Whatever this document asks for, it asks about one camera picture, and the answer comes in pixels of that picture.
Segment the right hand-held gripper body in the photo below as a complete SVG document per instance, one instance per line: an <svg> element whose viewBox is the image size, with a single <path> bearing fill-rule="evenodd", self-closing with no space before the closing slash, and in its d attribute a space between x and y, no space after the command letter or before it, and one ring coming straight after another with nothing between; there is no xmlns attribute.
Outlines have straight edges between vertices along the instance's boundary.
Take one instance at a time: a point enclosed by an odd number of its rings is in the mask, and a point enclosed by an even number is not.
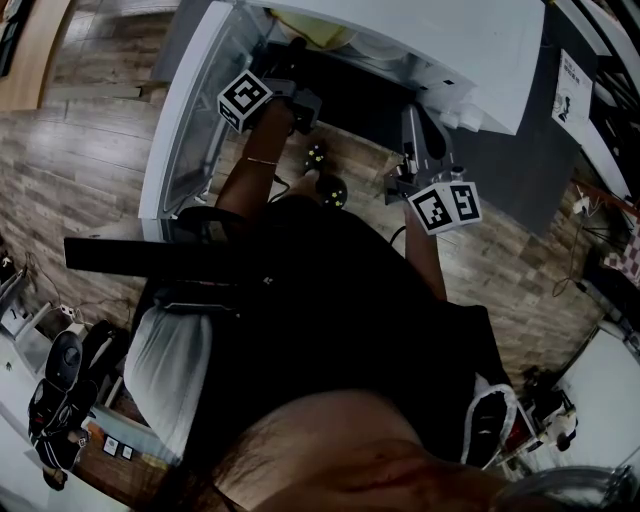
<svg viewBox="0 0 640 512"><path fill-rule="evenodd" d="M428 235L482 221L476 184L465 180L466 169L452 166L428 176L398 165L384 176L387 205L404 201Z"/></svg>

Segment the white microwave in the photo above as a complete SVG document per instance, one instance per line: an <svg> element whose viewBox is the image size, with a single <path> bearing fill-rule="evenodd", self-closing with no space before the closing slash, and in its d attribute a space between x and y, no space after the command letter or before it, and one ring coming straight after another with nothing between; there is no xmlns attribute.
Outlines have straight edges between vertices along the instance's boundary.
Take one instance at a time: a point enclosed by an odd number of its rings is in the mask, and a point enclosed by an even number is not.
<svg viewBox="0 0 640 512"><path fill-rule="evenodd" d="M400 113L418 102L451 128L515 135L539 56L540 0L184 0L156 66L169 85L141 193L143 219L169 218L204 195L230 125L217 96L260 76L290 42L272 10L321 19L407 51L367 58L350 44L306 50L320 120L400 151Z"/></svg>

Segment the person's left forearm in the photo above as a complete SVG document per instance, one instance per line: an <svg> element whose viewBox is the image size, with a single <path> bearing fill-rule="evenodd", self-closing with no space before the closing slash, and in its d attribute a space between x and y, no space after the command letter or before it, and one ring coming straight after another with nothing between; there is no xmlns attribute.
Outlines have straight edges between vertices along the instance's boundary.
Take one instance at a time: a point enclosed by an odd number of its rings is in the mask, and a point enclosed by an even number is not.
<svg viewBox="0 0 640 512"><path fill-rule="evenodd" d="M294 121L284 100L268 103L220 191L216 208L245 219L259 214L269 200L276 168Z"/></svg>

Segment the dark grey table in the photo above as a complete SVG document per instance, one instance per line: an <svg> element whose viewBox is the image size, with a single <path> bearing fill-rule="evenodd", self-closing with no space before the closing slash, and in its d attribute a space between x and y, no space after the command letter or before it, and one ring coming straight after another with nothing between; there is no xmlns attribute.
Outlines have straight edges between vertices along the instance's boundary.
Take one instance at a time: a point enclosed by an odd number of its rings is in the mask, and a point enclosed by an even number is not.
<svg viewBox="0 0 640 512"><path fill-rule="evenodd" d="M561 50L573 50L588 75L594 74L597 64L563 12L540 2L544 24L539 56L517 133L475 132L463 127L449 132L454 160L466 168L480 197L536 234L545 233L553 220L580 151L579 143L551 117ZM152 71L157 81L162 81L156 66L169 31Z"/></svg>

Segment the black shoe with yellow dots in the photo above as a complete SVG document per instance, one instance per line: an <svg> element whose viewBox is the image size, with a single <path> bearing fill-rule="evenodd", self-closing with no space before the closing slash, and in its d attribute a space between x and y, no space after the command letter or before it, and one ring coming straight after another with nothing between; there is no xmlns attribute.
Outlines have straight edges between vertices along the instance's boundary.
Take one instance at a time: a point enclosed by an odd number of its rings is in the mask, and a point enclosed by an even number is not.
<svg viewBox="0 0 640 512"><path fill-rule="evenodd" d="M320 204L327 209L342 209L348 199L346 183L337 175L321 174L316 182Z"/></svg>
<svg viewBox="0 0 640 512"><path fill-rule="evenodd" d="M303 174L311 171L322 172L326 164L327 144L324 140L312 143L303 159Z"/></svg>

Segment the white printed paper sheet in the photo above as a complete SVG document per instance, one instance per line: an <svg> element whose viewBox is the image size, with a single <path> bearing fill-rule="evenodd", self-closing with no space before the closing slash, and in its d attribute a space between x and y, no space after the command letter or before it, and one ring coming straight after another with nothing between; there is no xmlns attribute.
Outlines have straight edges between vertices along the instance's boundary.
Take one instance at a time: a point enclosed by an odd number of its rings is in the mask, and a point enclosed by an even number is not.
<svg viewBox="0 0 640 512"><path fill-rule="evenodd" d="M593 81L562 49L551 117L578 143L589 122L592 89Z"/></svg>

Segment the wooden coat rack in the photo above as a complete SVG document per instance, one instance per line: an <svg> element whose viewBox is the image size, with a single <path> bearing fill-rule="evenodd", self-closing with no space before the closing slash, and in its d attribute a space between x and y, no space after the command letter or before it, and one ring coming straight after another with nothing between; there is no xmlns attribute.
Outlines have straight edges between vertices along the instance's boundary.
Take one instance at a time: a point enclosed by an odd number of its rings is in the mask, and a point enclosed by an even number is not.
<svg viewBox="0 0 640 512"><path fill-rule="evenodd" d="M635 217L640 221L640 209L627 203L625 200L620 199L615 195L605 192L598 187L595 187L576 178L572 178L570 182L575 185L581 192L587 195L590 199L600 200L605 205L615 206L616 208Z"/></svg>

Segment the person's black and white top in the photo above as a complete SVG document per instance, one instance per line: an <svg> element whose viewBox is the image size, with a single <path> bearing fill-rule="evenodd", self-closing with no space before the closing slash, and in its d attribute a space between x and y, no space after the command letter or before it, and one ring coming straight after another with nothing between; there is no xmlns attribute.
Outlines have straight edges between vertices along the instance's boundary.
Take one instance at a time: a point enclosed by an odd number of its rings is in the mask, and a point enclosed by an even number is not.
<svg viewBox="0 0 640 512"><path fill-rule="evenodd" d="M150 308L126 357L125 386L175 456L217 462L291 401L362 390L388 399L433 455L491 460L505 408L476 384L508 377L486 308L436 298L365 222L306 197L268 205L239 261L235 312Z"/></svg>

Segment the black metal railing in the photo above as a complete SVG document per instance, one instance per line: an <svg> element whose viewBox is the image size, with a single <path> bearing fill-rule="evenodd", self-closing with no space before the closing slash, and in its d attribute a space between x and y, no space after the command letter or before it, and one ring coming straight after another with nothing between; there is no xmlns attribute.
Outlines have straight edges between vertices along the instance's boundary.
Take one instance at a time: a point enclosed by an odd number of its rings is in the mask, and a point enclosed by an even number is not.
<svg viewBox="0 0 640 512"><path fill-rule="evenodd" d="M640 0L551 0L596 56L582 153L614 195L640 203Z"/></svg>

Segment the black mounted phone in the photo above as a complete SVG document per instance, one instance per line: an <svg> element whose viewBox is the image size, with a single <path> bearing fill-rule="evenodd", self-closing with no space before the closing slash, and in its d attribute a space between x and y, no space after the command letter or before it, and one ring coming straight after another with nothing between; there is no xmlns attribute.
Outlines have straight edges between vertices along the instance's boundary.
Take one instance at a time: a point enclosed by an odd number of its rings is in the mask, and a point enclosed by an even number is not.
<svg viewBox="0 0 640 512"><path fill-rule="evenodd" d="M226 243L160 243L141 240L64 240L66 267L123 276L235 282L249 271L247 258Z"/></svg>

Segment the checkered tablecloth table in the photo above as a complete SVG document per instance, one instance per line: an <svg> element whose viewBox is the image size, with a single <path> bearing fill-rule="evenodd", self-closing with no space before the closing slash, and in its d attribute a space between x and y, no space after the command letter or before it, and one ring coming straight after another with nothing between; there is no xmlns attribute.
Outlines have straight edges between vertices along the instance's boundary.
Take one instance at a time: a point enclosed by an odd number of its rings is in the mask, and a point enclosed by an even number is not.
<svg viewBox="0 0 640 512"><path fill-rule="evenodd" d="M604 265L623 274L640 290L640 223L634 226L624 252L610 253L603 260Z"/></svg>

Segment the light wooden desk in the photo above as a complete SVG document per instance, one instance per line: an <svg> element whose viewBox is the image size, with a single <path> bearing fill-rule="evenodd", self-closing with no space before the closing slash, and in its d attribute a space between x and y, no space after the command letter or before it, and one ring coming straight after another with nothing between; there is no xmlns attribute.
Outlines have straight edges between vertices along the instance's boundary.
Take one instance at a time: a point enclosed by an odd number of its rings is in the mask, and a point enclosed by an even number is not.
<svg viewBox="0 0 640 512"><path fill-rule="evenodd" d="M17 63L0 77L0 112L36 110L44 100L138 98L152 82L51 87L50 72L79 0L34 0L17 43Z"/></svg>

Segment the white table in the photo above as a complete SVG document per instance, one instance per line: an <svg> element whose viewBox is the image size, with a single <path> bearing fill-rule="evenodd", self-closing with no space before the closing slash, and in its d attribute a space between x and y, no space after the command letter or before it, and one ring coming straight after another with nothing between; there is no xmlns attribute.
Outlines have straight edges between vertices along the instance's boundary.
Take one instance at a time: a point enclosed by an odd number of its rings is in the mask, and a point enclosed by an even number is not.
<svg viewBox="0 0 640 512"><path fill-rule="evenodd" d="M597 331L559 381L578 425L564 465L629 466L640 478L640 362L621 340Z"/></svg>

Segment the black backpack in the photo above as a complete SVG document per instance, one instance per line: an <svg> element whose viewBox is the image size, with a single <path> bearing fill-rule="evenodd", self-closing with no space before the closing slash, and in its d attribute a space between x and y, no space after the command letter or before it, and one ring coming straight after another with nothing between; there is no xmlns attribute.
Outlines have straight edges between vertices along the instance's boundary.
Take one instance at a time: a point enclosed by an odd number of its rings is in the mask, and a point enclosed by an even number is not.
<svg viewBox="0 0 640 512"><path fill-rule="evenodd" d="M95 324L83 338L64 330L53 341L44 378L28 406L28 437L51 489L64 489L90 439L82 424L129 345L129 332L107 320Z"/></svg>

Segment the black picture frame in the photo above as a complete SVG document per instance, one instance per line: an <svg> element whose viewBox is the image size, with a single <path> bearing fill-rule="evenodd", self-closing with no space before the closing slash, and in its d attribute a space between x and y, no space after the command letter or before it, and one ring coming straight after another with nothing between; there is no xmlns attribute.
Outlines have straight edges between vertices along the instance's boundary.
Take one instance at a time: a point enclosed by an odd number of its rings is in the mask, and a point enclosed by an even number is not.
<svg viewBox="0 0 640 512"><path fill-rule="evenodd" d="M9 74L22 25L23 0L7 0L0 18L0 78Z"/></svg>

